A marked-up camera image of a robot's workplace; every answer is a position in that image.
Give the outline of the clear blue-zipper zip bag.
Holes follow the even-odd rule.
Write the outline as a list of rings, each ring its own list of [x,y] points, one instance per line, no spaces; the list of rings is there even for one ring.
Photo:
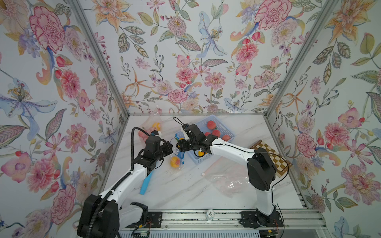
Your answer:
[[[170,168],[175,171],[179,172],[184,168],[184,157],[185,153],[181,152],[179,148],[177,147],[177,143],[181,138],[175,135],[171,140],[170,143],[173,145],[172,148],[172,154],[170,156],[169,165]]]

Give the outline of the clear pink-zipper zip bag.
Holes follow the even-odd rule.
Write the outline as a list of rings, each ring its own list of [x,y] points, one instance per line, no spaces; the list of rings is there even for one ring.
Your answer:
[[[162,133],[163,125],[161,120],[161,109],[156,107],[148,116],[148,119],[140,126],[146,133],[151,134],[154,131],[152,125],[156,122],[161,123],[161,131],[158,131],[159,134]]]

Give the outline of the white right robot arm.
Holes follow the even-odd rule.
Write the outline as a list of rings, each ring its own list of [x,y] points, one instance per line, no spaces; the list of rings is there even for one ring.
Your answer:
[[[265,149],[244,148],[212,134],[206,136],[195,124],[183,124],[182,133],[184,139],[178,140],[176,145],[179,151],[198,151],[222,156],[235,163],[246,165],[249,182],[257,193],[257,212],[269,217],[276,211],[271,187],[276,177],[276,166]]]

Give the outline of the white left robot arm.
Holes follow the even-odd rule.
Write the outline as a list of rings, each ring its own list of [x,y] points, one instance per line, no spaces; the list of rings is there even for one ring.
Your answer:
[[[77,235],[82,238],[116,238],[120,229],[147,221],[148,207],[132,202],[125,208],[122,204],[132,190],[157,167],[157,162],[173,153],[169,141],[157,135],[151,135],[136,157],[132,168],[110,188],[99,195],[86,198],[80,216]]]

